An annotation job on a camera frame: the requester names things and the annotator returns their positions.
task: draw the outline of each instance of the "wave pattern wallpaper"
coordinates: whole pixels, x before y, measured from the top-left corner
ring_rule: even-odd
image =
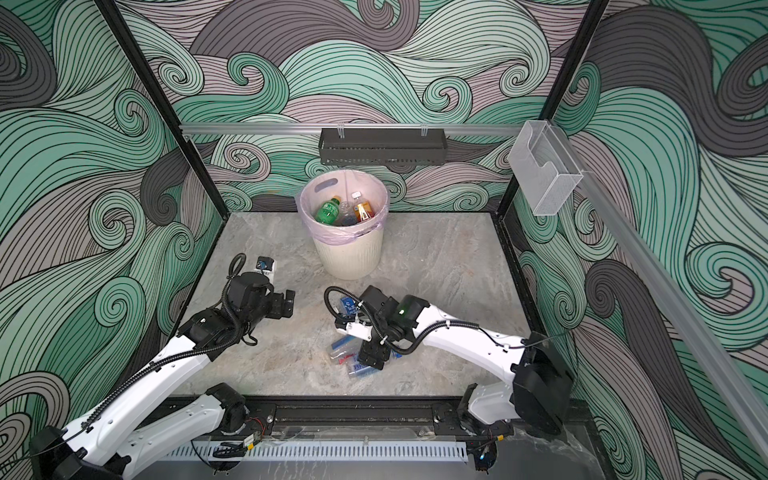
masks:
[[[768,400],[768,2],[609,12],[555,118],[615,207]],[[618,478],[768,478],[631,262],[577,190],[515,198],[515,249],[578,371]]]
[[[218,233],[142,91],[92,0],[0,2],[0,462],[157,353]]]
[[[642,3],[622,0],[618,8]],[[182,122],[521,124],[588,0],[118,0]],[[200,135],[231,210],[295,210],[317,136]],[[363,167],[392,209],[495,210],[514,138],[449,140],[440,167]]]

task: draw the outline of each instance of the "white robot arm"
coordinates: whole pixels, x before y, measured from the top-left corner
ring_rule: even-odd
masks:
[[[362,318],[333,310],[329,293],[353,298]],[[540,334],[530,339],[483,329],[476,323],[451,316],[423,299],[406,296],[402,302],[369,286],[360,297],[339,287],[329,287],[326,306],[336,318],[336,329],[364,340],[359,361],[377,369],[384,367],[390,350],[412,353],[420,343],[434,346],[468,360],[497,376],[501,382],[473,386],[468,412],[483,425],[498,420],[522,418],[544,432],[560,433],[574,374]],[[406,339],[403,349],[393,341]]]
[[[63,429],[47,426],[30,441],[38,479],[129,480],[191,439],[221,429],[236,432],[246,418],[245,399],[227,384],[214,386],[184,410],[137,427],[179,385],[226,348],[250,336],[263,318],[293,315],[295,293],[276,293],[274,260],[259,257],[240,274],[245,255],[235,256],[222,292],[222,309],[196,313],[139,372]]]

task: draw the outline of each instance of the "red wire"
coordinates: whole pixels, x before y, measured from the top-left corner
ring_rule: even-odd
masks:
[[[261,435],[264,435],[264,432],[266,431],[266,429],[264,428],[264,424],[261,422],[261,420],[259,420],[256,417],[250,418],[249,420],[256,420],[257,422],[259,422],[259,425],[261,425]]]

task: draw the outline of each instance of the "marble floor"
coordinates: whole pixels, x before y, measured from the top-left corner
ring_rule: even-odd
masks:
[[[396,299],[411,293],[447,313],[501,332],[529,329],[489,215],[390,214],[382,259],[361,280],[338,280],[323,269],[298,214],[233,214],[219,239],[184,320],[218,301],[232,257],[244,252],[276,261],[275,287],[296,291],[290,319],[264,319],[258,346],[230,347],[176,391],[201,394],[227,382],[244,395],[461,395],[466,386],[498,380],[464,359],[431,346],[387,362],[381,372],[350,379],[326,352],[341,337],[323,305],[337,285],[362,293],[368,285]]]

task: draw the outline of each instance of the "plastic bag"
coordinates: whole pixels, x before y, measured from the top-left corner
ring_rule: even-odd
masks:
[[[351,202],[352,193],[357,191],[371,203],[372,219],[351,227],[334,227],[315,221],[315,213],[323,202],[334,195],[341,197],[342,202]],[[389,190],[371,174],[359,170],[334,170],[310,180],[296,197],[296,206],[313,239],[326,245],[347,245],[372,230],[384,228],[389,213]]]

